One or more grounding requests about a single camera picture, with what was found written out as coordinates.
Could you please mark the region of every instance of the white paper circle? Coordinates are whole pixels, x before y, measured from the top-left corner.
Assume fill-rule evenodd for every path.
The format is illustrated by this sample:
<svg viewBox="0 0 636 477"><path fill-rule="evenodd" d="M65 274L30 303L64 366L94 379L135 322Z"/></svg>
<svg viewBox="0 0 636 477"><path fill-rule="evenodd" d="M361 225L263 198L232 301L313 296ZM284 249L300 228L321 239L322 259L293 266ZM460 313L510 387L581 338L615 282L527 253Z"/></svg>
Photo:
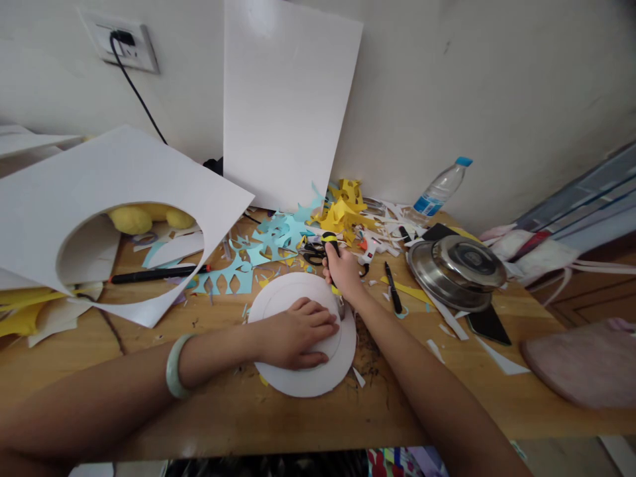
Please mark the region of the white paper circle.
<svg viewBox="0 0 636 477"><path fill-rule="evenodd" d="M350 308L345 307L344 319L340 321L337 299L322 278L308 273L291 273L276 278L258 294L248 322L254 323L286 310L302 297L317 301L338 317L338 333L312 348L325 352L330 356L329 361L310 370L292 371L259 362L256 368L269 384L282 393L297 398L313 398L335 388L351 367L356 351L356 324ZM335 350L330 354L334 343Z"/></svg>

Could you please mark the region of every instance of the person's left hand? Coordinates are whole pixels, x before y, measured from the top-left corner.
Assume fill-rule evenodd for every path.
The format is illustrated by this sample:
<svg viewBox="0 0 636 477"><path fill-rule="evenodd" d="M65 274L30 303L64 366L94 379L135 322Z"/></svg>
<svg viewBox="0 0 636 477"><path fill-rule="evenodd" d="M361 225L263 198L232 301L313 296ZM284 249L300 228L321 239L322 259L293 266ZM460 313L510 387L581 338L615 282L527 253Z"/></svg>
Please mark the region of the person's left hand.
<svg viewBox="0 0 636 477"><path fill-rule="evenodd" d="M326 363L325 353L305 354L337 333L336 316L316 301L298 299L288 310L247 325L256 334L256 361L287 369L313 368Z"/></svg>

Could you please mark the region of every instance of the bottle label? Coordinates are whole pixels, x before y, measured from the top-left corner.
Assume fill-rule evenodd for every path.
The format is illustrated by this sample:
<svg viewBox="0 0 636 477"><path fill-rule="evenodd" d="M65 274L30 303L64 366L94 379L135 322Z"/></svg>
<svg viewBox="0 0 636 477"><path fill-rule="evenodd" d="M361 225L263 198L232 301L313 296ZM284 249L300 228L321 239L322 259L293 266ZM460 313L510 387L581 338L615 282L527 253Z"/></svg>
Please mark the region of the bottle label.
<svg viewBox="0 0 636 477"><path fill-rule="evenodd" d="M422 215L432 217L442 208L442 205L444 205L442 201L434 199L430 195L422 195L417 202L415 202L413 208Z"/></svg>

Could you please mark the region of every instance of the floor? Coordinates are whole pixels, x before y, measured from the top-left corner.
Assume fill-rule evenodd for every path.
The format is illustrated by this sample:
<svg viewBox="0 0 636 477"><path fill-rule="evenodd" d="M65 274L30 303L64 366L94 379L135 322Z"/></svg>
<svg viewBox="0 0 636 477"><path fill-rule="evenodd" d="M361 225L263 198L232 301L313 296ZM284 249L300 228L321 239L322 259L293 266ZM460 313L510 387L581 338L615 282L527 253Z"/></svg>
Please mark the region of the floor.
<svg viewBox="0 0 636 477"><path fill-rule="evenodd" d="M636 452L636 436L626 439ZM525 453L534 477L621 477L596 438L541 439L517 444ZM159 477L161 467L161 462L117 464L116 477Z"/></svg>

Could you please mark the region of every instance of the hand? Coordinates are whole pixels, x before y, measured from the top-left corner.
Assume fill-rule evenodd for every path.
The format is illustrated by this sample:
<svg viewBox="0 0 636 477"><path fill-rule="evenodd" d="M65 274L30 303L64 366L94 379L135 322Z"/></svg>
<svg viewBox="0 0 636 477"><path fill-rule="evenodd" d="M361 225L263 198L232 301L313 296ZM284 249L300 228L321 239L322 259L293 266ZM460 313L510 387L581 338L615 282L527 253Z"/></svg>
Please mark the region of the hand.
<svg viewBox="0 0 636 477"><path fill-rule="evenodd" d="M358 273L360 269L358 258L343 248L340 249L339 257L332 246L326 246L325 250L329 258L329 267L327 267L327 259L323 259L323 275L327 283L335 282L347 301L352 301L356 295L366 293Z"/></svg>
<svg viewBox="0 0 636 477"><path fill-rule="evenodd" d="M334 335L335 315L316 301L298 299L287 311L247 325L257 334L256 361L287 369L313 368L329 361L325 353L304 354Z"/></svg>

